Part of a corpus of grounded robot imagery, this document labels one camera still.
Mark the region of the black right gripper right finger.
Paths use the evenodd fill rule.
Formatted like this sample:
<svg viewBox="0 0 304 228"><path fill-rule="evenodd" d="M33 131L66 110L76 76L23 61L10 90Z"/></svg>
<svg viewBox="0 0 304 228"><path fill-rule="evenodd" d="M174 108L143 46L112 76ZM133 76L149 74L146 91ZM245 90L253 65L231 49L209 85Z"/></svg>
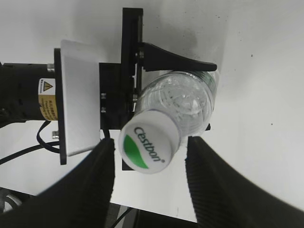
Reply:
<svg viewBox="0 0 304 228"><path fill-rule="evenodd" d="M187 182L200 228L302 228L303 211L264 191L201 137L189 137Z"/></svg>

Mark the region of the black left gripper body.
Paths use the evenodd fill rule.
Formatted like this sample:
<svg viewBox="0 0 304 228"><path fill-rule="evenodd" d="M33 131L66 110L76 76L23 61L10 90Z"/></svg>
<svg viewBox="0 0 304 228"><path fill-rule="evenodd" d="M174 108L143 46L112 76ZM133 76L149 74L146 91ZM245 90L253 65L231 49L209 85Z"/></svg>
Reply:
<svg viewBox="0 0 304 228"><path fill-rule="evenodd" d="M141 90L141 70L137 70L138 44L143 39L143 9L123 8L120 63L100 63L100 126L121 130L134 115L134 105Z"/></svg>

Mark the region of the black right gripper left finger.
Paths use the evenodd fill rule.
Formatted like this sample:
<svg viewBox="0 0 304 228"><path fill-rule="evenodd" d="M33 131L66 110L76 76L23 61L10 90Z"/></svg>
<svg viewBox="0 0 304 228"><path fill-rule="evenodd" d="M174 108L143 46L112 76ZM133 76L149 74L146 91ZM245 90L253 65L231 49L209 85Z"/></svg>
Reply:
<svg viewBox="0 0 304 228"><path fill-rule="evenodd" d="M114 187L114 140L104 138L56 184L0 217L2 228L103 228Z"/></svg>

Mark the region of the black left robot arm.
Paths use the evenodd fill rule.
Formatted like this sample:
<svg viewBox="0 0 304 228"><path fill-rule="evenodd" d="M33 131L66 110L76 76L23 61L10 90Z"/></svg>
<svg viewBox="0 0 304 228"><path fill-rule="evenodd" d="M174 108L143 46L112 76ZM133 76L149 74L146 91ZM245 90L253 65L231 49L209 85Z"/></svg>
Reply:
<svg viewBox="0 0 304 228"><path fill-rule="evenodd" d="M64 40L52 64L4 63L0 66L0 125L56 121L54 142L38 144L1 159L6 163L44 148L67 157L92 150L100 132L120 130L133 117L142 90L142 72L209 71L214 63L176 55L143 42L143 9L123 8L120 63L103 62L95 48Z"/></svg>

